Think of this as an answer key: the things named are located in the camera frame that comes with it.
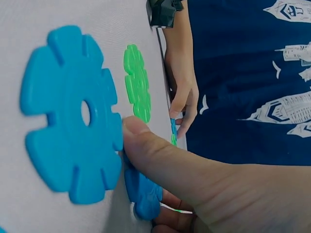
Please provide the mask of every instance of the small blue piece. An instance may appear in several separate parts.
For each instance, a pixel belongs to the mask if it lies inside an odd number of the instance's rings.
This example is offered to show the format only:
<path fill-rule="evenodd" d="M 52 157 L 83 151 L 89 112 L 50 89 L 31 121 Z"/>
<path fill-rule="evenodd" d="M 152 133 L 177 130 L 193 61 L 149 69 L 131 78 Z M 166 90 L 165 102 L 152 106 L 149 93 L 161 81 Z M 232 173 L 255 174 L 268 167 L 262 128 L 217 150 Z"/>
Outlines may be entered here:
<path fill-rule="evenodd" d="M 121 116 L 112 113 L 117 93 L 104 56 L 90 35 L 65 26 L 49 33 L 48 44 L 31 55 L 20 94 L 27 116 L 46 114 L 48 126 L 26 136 L 37 172 L 55 192 L 77 204 L 101 201 L 121 172 Z M 86 125 L 81 104 L 89 107 Z"/>
<path fill-rule="evenodd" d="M 177 129 L 176 129 L 176 120 L 171 118 L 171 129 L 172 129 L 172 134 L 175 135 L 177 138 Z"/>
<path fill-rule="evenodd" d="M 163 189 L 146 176 L 138 172 L 124 154 L 124 161 L 129 165 L 125 171 L 125 185 L 131 202 L 135 203 L 135 212 L 143 220 L 151 221 L 160 214 L 160 202 Z"/>

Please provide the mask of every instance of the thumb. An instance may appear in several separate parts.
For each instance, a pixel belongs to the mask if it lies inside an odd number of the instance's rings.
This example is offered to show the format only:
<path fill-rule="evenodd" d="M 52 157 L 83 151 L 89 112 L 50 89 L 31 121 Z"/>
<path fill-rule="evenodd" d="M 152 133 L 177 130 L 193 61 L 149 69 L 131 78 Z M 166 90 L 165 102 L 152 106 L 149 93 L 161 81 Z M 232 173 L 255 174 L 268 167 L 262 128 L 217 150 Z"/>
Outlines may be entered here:
<path fill-rule="evenodd" d="M 156 136 L 135 116 L 123 121 L 124 148 L 137 170 L 175 196 L 196 206 L 230 165 L 199 157 Z"/>
<path fill-rule="evenodd" d="M 187 99 L 191 90 L 191 85 L 181 83 L 177 85 L 177 91 L 171 103 L 170 118 L 178 117 L 186 106 Z"/>

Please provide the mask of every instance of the small green piece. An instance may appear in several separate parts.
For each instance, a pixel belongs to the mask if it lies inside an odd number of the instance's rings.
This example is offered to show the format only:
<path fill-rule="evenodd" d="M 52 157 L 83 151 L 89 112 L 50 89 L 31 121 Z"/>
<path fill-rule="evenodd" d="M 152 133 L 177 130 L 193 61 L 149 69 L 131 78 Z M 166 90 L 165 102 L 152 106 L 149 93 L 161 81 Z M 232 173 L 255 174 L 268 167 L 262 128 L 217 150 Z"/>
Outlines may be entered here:
<path fill-rule="evenodd" d="M 125 86 L 134 115 L 148 123 L 151 118 L 151 97 L 144 60 L 136 45 L 128 45 L 124 52 Z"/>
<path fill-rule="evenodd" d="M 171 135 L 171 143 L 172 143 L 174 146 L 177 146 L 177 138 L 176 138 L 175 134 L 172 134 L 172 135 Z"/>

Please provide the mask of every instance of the white surface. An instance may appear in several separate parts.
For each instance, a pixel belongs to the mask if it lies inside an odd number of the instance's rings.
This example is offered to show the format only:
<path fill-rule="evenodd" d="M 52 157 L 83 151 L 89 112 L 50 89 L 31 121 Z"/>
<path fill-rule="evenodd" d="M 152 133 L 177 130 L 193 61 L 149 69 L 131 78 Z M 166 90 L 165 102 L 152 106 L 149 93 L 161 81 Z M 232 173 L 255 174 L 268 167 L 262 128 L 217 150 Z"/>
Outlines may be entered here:
<path fill-rule="evenodd" d="M 128 44 L 141 50 L 150 82 L 150 128 L 170 139 L 165 81 L 155 29 L 146 0 L 0 0 L 0 226 L 8 233 L 149 233 L 136 220 L 123 174 L 104 201 L 73 205 L 67 193 L 53 193 L 33 168 L 24 137 L 46 124 L 44 116 L 24 117 L 18 107 L 20 85 L 32 50 L 45 45 L 47 33 L 74 24 L 100 45 L 110 68 L 122 117 L 132 114 L 124 85 L 123 53 Z"/>

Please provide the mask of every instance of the finger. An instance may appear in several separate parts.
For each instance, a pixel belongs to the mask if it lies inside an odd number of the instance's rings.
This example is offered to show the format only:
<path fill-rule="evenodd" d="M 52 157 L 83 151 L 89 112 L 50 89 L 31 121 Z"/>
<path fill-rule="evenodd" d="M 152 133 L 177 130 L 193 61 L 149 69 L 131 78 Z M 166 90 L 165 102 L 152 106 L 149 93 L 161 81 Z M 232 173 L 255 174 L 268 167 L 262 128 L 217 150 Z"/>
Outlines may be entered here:
<path fill-rule="evenodd" d="M 216 183 L 231 171 L 231 165 L 175 147 L 151 133 L 148 126 L 135 116 L 124 119 L 123 137 L 124 149 L 133 166 L 192 206 L 206 201 L 211 193 L 209 183 Z"/>
<path fill-rule="evenodd" d="M 182 118 L 176 119 L 175 123 L 176 123 L 176 125 L 181 125 L 183 123 L 183 119 Z"/>
<path fill-rule="evenodd" d="M 175 119 L 186 106 L 187 98 L 191 90 L 191 85 L 181 83 L 177 86 L 176 95 L 172 101 L 170 108 L 170 117 Z"/>
<path fill-rule="evenodd" d="M 172 228 L 169 228 L 168 226 L 158 225 L 152 229 L 151 233 L 179 233 L 179 232 L 173 230 Z"/>
<path fill-rule="evenodd" d="M 193 123 L 196 115 L 198 114 L 197 104 L 198 104 L 199 92 L 192 90 L 191 95 L 192 95 L 191 103 L 186 108 L 186 113 L 183 117 L 183 120 L 182 120 L 180 127 L 178 129 L 178 132 L 177 132 L 177 138 L 181 138 L 186 134 L 186 132 L 190 128 L 191 124 Z"/>
<path fill-rule="evenodd" d="M 177 138 L 181 138 L 186 134 L 191 124 L 193 123 L 196 115 L 197 115 L 196 105 L 188 105 L 186 113 L 177 131 Z"/>
<path fill-rule="evenodd" d="M 163 190 L 162 203 L 176 210 L 193 211 L 193 207 L 167 190 Z"/>
<path fill-rule="evenodd" d="M 184 214 L 161 206 L 160 215 L 154 219 L 156 225 L 166 225 L 179 232 L 189 232 L 194 214 Z"/>

